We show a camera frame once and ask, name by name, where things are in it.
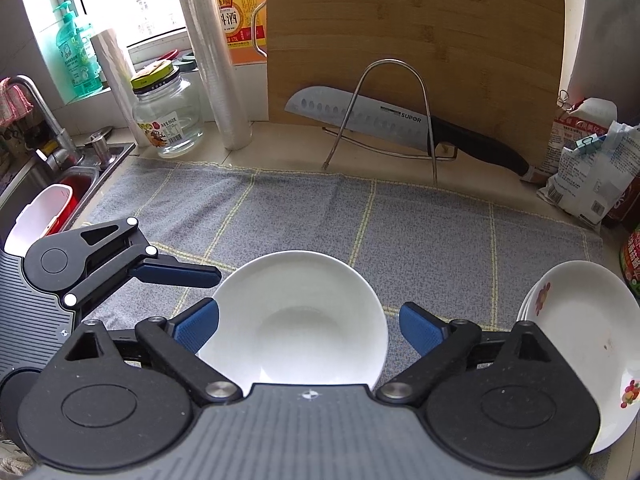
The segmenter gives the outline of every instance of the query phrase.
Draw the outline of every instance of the faucet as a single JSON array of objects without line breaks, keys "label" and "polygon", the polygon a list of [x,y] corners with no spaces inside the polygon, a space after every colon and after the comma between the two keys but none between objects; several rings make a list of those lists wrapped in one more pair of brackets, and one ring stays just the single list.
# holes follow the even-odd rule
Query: faucet
[{"label": "faucet", "polygon": [[78,165],[82,160],[80,151],[76,148],[76,144],[69,136],[67,130],[60,126],[60,123],[55,118],[46,102],[44,102],[42,94],[40,94],[40,91],[36,88],[35,83],[25,75],[17,75],[9,79],[7,86],[9,87],[13,85],[20,85],[31,93],[33,100],[35,101],[34,104],[37,106],[38,110],[43,115],[44,120],[53,132],[55,141],[60,146],[60,148],[52,154],[53,161],[55,161],[55,163],[61,168],[65,163],[69,163],[72,166]]}]

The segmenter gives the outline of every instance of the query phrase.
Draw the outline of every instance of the green soap bottle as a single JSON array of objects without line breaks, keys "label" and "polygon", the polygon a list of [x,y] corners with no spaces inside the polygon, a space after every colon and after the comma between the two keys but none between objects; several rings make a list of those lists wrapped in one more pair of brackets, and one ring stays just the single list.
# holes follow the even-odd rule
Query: green soap bottle
[{"label": "green soap bottle", "polygon": [[69,10],[70,1],[57,6],[62,11],[63,24],[56,35],[56,45],[65,61],[66,70],[78,97],[84,97],[102,89],[100,65],[95,57],[91,37],[93,27],[87,19],[81,19]]}]

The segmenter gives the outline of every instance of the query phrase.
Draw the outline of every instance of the wooden cutting board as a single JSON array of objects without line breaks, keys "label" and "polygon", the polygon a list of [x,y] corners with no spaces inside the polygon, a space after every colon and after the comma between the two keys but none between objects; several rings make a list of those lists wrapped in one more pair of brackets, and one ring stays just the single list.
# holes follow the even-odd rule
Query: wooden cutting board
[{"label": "wooden cutting board", "polygon": [[[365,67],[396,57],[424,79],[434,115],[542,162],[556,109],[564,0],[268,0],[269,118],[298,90],[353,91]],[[370,72],[362,94],[416,112],[424,100],[398,66]]]}]

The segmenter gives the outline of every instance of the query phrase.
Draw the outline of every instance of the pink towel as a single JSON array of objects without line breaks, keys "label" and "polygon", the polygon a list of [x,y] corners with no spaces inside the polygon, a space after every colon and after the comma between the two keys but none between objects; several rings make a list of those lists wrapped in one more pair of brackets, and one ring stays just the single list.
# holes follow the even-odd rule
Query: pink towel
[{"label": "pink towel", "polygon": [[0,128],[23,118],[33,110],[19,86],[7,86],[9,78],[0,81]]}]

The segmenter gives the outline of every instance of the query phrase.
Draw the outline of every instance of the stack of plates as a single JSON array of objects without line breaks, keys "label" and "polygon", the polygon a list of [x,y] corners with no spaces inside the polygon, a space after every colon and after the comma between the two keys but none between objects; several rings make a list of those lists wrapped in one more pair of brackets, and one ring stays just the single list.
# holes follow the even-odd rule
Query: stack of plates
[{"label": "stack of plates", "polygon": [[560,264],[531,287],[520,320],[542,329],[596,400],[591,452],[609,447],[640,408],[640,309],[625,283],[591,262]]}]

